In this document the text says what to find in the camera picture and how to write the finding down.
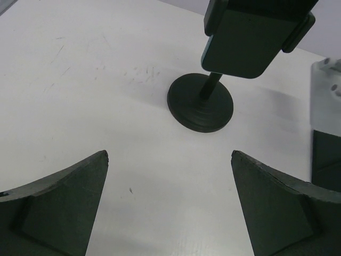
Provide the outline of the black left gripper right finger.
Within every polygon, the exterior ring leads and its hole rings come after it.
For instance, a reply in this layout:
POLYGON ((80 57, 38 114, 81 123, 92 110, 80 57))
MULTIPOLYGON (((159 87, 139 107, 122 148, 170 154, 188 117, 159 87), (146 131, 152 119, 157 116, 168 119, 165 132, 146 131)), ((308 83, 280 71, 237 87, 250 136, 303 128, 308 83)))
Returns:
POLYGON ((340 193, 235 150, 231 166, 254 255, 340 255, 340 193))

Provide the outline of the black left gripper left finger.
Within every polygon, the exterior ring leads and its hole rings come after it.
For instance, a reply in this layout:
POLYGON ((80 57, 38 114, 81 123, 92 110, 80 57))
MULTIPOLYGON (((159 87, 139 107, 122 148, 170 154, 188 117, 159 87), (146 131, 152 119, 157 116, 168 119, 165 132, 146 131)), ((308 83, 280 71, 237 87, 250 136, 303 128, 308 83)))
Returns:
POLYGON ((102 150, 1 192, 1 255, 85 255, 108 167, 102 150))

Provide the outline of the black round-base phone stand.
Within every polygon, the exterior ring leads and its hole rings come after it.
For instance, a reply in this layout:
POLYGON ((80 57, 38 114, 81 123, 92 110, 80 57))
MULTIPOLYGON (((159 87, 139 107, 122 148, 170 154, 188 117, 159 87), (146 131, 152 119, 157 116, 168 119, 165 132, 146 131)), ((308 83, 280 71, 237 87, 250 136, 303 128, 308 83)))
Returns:
POLYGON ((176 79, 167 93, 174 118, 185 127, 211 133, 226 126, 233 115, 230 92, 221 83, 223 74, 191 73, 176 79))

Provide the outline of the teal-edged black smartphone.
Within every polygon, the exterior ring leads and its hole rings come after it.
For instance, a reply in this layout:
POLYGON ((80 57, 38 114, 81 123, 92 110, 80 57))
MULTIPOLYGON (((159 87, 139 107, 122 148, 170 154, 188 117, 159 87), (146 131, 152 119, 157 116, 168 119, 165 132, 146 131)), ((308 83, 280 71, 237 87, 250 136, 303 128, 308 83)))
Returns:
POLYGON ((209 37, 201 66, 211 73, 253 79, 277 54, 292 52, 315 23, 317 2, 210 1, 204 17, 209 37))

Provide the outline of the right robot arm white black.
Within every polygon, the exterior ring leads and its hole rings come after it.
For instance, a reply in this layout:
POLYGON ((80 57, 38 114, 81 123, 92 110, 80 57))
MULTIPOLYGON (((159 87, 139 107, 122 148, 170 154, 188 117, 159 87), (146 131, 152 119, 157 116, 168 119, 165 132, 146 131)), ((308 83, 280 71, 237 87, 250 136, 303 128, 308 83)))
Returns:
POLYGON ((340 60, 311 66, 312 183, 340 192, 340 60))

